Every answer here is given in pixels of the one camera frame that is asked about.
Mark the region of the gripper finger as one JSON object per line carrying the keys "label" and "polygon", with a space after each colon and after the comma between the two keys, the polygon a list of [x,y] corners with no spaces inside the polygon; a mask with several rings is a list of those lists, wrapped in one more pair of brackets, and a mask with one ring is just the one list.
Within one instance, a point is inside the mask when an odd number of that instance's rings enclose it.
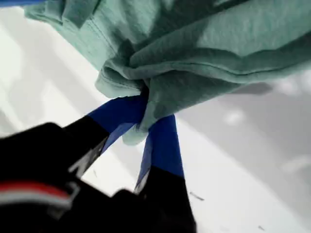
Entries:
{"label": "gripper finger", "polygon": [[146,138],[135,192],[152,208],[157,233],[195,233],[175,116],[157,121]]}
{"label": "gripper finger", "polygon": [[148,89],[137,96],[112,99],[64,129],[86,150],[75,156],[69,172],[82,176],[119,137],[143,118],[148,102]]}

